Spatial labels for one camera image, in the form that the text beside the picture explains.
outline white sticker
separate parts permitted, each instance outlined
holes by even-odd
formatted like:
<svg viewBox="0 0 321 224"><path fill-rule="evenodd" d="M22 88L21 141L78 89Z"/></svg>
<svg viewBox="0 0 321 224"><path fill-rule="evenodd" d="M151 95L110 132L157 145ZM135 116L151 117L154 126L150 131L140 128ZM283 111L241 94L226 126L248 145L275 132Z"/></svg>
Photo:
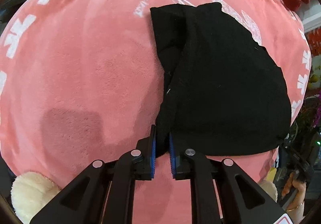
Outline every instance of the white sticker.
<svg viewBox="0 0 321 224"><path fill-rule="evenodd" d="M293 224L288 214L284 213L276 222L273 224Z"/></svg>

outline person's arm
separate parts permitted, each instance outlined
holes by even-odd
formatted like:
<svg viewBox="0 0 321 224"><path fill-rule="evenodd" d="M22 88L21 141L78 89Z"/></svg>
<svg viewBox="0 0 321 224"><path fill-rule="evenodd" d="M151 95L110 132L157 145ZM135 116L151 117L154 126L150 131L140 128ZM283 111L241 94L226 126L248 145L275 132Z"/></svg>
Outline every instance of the person's arm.
<svg viewBox="0 0 321 224"><path fill-rule="evenodd" d="M294 173L290 174L290 178L288 179L282 190L282 196L288 194L292 186L298 190L298 193L295 196L294 200L288 205L287 208L287 213L292 219L293 223L298 224L303 219L304 197L307 186L305 182L294 180L293 174Z"/></svg>

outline folded black fabric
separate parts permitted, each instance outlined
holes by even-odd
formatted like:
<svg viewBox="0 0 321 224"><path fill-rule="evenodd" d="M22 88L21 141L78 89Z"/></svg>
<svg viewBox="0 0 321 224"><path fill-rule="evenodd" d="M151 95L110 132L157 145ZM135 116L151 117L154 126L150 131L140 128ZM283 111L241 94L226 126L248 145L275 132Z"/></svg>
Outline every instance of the folded black fabric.
<svg viewBox="0 0 321 224"><path fill-rule="evenodd" d="M287 135L291 104L282 70L220 3L150 9L164 100L157 156L168 133L206 155L250 155Z"/></svg>

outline pink blanket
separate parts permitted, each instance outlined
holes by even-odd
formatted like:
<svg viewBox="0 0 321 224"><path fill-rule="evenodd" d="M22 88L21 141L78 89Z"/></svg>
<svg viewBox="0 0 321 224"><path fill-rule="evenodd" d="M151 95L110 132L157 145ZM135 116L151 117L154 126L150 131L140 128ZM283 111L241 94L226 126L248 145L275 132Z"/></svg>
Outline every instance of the pink blanket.
<svg viewBox="0 0 321 224"><path fill-rule="evenodd" d="M0 38L1 155L13 172L64 187L148 136L163 97L149 8L208 2L221 2L282 68L294 120L311 58L300 20L280 0L28 0ZM259 181L274 158L233 159ZM137 185L134 223L190 222L189 183L171 179L164 155L155 179Z"/></svg>

